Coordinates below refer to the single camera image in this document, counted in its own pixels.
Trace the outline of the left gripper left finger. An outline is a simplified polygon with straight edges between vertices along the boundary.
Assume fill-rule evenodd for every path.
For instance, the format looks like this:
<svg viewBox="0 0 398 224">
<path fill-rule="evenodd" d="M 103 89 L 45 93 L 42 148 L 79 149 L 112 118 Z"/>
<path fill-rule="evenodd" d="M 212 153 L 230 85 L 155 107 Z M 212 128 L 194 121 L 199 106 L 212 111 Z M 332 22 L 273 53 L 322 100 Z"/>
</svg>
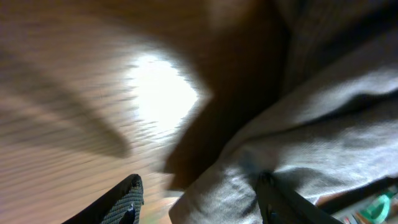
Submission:
<svg viewBox="0 0 398 224">
<path fill-rule="evenodd" d="M 131 174 L 64 224 L 139 224 L 143 204 L 142 179 Z"/>
</svg>

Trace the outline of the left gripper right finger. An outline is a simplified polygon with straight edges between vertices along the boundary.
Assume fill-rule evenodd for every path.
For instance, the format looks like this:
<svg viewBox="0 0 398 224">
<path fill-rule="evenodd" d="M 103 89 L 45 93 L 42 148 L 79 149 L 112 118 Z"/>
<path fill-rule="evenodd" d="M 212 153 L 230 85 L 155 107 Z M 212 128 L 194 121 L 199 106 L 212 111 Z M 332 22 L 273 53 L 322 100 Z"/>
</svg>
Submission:
<svg viewBox="0 0 398 224">
<path fill-rule="evenodd" d="M 340 224 L 271 174 L 260 174 L 256 199 L 265 224 Z"/>
</svg>

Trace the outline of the grey shorts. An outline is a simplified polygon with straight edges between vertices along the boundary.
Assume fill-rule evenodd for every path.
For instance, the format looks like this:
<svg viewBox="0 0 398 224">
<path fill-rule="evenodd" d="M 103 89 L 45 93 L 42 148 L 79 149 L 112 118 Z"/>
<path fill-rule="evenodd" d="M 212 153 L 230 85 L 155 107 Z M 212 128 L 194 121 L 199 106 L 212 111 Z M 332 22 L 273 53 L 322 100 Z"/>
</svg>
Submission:
<svg viewBox="0 0 398 224">
<path fill-rule="evenodd" d="M 282 96 L 189 186 L 173 223 L 260 223 L 261 172 L 309 203 L 397 176 L 397 2 L 276 5 L 291 32 Z"/>
</svg>

